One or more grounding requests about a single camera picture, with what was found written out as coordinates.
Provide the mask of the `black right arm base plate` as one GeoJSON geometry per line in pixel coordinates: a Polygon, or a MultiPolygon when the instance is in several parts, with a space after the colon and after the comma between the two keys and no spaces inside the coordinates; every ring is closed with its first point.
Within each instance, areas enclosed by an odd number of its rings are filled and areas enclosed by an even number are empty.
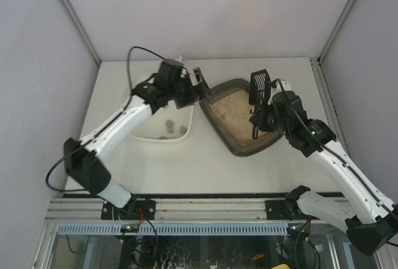
{"type": "Polygon", "coordinates": [[[307,220],[308,215],[304,214],[294,201],[272,199],[265,201],[266,216],[268,220],[307,220]]]}

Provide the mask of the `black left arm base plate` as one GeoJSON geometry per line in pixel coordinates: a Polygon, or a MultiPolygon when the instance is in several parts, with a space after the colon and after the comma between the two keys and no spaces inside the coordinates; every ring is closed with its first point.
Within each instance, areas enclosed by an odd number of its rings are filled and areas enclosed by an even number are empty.
{"type": "Polygon", "coordinates": [[[101,210],[101,219],[120,219],[126,221],[144,218],[153,220],[155,210],[156,202],[152,199],[133,199],[123,208],[117,208],[110,202],[105,202],[101,210]]]}

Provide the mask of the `brown plastic litter box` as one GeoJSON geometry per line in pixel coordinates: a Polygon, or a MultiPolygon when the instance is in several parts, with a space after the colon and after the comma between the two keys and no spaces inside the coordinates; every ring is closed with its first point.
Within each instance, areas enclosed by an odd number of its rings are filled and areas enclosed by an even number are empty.
{"type": "Polygon", "coordinates": [[[237,78],[221,83],[211,89],[212,97],[200,101],[200,107],[227,149],[237,157],[259,153],[282,138],[277,132],[259,132],[252,138],[249,105],[249,81],[237,78]]]}

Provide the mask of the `black slotted litter scoop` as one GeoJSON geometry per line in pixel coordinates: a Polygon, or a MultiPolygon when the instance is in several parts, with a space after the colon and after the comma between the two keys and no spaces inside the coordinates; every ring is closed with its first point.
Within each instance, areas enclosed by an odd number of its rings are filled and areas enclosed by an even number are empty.
{"type": "Polygon", "coordinates": [[[250,110],[252,116],[249,121],[252,124],[252,138],[256,140],[260,128],[262,127],[262,118],[264,111],[264,101],[269,100],[271,94],[271,78],[266,69],[255,71],[251,73],[250,86],[249,86],[249,105],[253,107],[250,110]]]}

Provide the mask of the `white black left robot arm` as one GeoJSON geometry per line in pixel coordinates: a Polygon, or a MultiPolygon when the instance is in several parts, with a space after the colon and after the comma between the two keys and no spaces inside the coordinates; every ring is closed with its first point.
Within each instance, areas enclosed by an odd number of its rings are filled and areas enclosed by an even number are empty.
{"type": "Polygon", "coordinates": [[[104,161],[114,148],[139,124],[173,101],[181,109],[211,96],[201,69],[191,73],[184,64],[166,59],[159,70],[136,84],[130,97],[107,121],[80,140],[69,138],[63,145],[66,174],[85,191],[124,208],[132,193],[118,183],[104,161]]]}

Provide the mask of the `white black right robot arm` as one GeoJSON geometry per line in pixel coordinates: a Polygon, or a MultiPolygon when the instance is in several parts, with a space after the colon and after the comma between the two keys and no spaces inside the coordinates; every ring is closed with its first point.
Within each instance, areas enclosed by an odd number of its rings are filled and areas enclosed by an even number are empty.
{"type": "Polygon", "coordinates": [[[283,134],[289,144],[323,167],[348,206],[304,187],[297,206],[306,215],[327,221],[342,230],[363,254],[372,255],[397,235],[397,204],[388,198],[347,156],[329,126],[311,119],[293,91],[251,91],[250,118],[254,129],[283,134]]]}

